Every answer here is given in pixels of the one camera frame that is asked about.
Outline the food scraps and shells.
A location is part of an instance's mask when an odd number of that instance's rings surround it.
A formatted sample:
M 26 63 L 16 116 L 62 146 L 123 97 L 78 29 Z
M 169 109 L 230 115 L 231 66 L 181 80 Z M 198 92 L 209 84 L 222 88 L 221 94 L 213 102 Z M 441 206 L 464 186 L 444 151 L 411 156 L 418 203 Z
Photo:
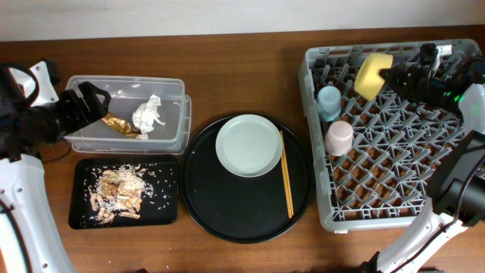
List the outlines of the food scraps and shells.
M 177 218 L 177 182 L 171 164 L 88 167 L 82 185 L 85 228 L 171 224 Z

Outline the grey round plate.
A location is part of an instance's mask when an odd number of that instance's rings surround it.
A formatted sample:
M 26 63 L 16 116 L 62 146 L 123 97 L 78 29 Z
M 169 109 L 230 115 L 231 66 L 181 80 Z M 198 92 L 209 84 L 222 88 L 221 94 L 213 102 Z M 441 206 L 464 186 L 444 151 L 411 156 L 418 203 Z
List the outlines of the grey round plate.
M 232 174 L 252 178 L 271 171 L 280 161 L 283 141 L 276 125 L 261 115 L 237 115 L 217 133 L 219 162 Z

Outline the gold foil wrapper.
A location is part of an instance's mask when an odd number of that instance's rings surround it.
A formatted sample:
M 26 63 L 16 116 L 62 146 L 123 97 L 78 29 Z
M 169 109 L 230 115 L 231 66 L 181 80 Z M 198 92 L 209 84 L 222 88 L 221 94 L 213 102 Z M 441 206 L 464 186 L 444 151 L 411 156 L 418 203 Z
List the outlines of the gold foil wrapper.
M 134 127 L 129 121 L 119 118 L 112 113 L 108 113 L 102 118 L 102 121 L 111 129 L 117 131 L 121 135 L 138 140 L 147 140 L 148 136 L 141 133 L 141 130 Z

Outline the blue cup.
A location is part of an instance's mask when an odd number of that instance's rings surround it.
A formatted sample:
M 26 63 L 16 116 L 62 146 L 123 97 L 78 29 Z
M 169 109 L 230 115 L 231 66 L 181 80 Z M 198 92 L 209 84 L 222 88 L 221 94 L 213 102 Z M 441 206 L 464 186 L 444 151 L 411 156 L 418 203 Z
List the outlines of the blue cup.
M 341 93 L 335 86 L 325 86 L 317 96 L 318 114 L 321 121 L 333 121 L 341 112 Z

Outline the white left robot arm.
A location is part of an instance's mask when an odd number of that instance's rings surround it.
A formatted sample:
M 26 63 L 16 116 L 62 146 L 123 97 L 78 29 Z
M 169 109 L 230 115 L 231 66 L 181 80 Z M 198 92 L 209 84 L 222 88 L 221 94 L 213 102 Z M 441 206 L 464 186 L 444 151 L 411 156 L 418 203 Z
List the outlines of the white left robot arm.
M 1 255 L 9 272 L 72 272 L 45 189 L 43 144 L 108 113 L 111 97 L 90 82 L 56 93 L 58 66 L 1 65 Z

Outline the white tissue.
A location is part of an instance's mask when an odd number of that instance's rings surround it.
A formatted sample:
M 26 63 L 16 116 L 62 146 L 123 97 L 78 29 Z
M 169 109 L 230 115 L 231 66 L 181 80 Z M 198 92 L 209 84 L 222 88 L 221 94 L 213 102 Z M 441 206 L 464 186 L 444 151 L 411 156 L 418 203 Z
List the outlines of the white tissue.
M 135 128 L 141 133 L 142 139 L 148 139 L 148 133 L 152 132 L 154 123 L 164 126 L 166 123 L 160 121 L 160 114 L 158 107 L 161 106 L 161 98 L 156 95 L 151 95 L 149 100 L 142 103 L 132 115 L 132 122 Z

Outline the pink cup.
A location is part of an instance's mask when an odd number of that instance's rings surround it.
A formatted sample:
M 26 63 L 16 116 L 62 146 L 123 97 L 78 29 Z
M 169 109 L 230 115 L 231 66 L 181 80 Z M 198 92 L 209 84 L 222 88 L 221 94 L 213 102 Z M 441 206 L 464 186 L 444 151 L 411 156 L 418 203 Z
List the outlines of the pink cup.
M 340 157 L 352 149 L 353 128 L 346 121 L 335 121 L 328 128 L 325 138 L 324 147 L 326 151 L 333 156 Z

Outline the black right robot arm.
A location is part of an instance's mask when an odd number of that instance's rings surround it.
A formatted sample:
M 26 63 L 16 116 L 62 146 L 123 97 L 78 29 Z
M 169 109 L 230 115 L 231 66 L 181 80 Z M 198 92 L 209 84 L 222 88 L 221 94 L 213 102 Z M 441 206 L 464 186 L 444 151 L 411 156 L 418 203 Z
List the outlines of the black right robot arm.
M 372 53 L 355 83 L 367 100 L 384 84 L 404 99 L 425 102 L 457 114 L 465 138 L 446 156 L 428 182 L 423 210 L 389 248 L 361 264 L 363 272 L 417 272 L 445 243 L 484 220 L 484 59 L 470 58 L 450 80 L 432 79 L 440 56 L 420 68 L 394 68 L 388 54 Z

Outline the yellow bowl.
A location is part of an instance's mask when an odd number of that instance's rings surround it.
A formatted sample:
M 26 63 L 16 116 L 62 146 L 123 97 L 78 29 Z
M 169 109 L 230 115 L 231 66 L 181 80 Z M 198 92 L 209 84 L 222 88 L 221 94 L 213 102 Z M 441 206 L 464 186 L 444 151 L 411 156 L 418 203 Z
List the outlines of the yellow bowl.
M 385 83 L 379 72 L 382 69 L 390 69 L 392 64 L 392 55 L 371 53 L 363 62 L 355 79 L 355 91 L 368 101 L 374 99 Z

